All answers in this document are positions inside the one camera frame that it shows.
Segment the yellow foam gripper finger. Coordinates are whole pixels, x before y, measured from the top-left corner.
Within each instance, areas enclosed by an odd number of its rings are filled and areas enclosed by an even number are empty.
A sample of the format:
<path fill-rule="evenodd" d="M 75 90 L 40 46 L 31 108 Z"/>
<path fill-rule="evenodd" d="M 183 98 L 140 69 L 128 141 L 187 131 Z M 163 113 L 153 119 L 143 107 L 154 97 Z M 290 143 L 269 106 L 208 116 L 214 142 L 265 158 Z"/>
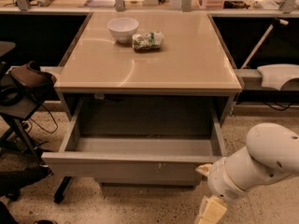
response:
<path fill-rule="evenodd" d="M 193 224 L 218 224 L 227 211 L 227 204 L 217 196 L 204 196 Z"/>
<path fill-rule="evenodd" d="M 212 167 L 212 164 L 211 163 L 206 163 L 206 164 L 202 164 L 202 165 L 199 165 L 195 168 L 195 171 L 200 174 L 200 175 L 203 175 L 203 176 L 208 176 L 209 175 L 209 171 Z"/>

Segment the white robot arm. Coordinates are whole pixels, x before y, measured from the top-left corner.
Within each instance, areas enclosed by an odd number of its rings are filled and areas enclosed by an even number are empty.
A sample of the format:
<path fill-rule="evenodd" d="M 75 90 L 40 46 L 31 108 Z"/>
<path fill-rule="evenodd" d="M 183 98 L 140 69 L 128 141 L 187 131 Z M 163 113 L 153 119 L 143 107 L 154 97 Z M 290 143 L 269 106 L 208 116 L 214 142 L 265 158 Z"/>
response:
<path fill-rule="evenodd" d="M 299 175 L 299 135 L 276 123 L 260 123 L 248 131 L 244 147 L 195 171 L 207 178 L 211 195 L 201 201 L 194 224 L 218 224 L 228 204 L 251 189 Z"/>

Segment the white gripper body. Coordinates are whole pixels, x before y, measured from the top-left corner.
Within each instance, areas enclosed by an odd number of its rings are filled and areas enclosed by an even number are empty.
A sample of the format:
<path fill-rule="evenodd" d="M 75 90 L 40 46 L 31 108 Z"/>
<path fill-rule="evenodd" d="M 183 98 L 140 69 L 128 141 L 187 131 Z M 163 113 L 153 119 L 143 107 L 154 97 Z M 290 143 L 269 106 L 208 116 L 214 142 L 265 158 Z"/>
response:
<path fill-rule="evenodd" d="M 240 189 L 228 176 L 225 169 L 226 157 L 214 162 L 209 169 L 207 184 L 211 192 L 218 198 L 231 203 L 245 197 L 246 192 Z"/>

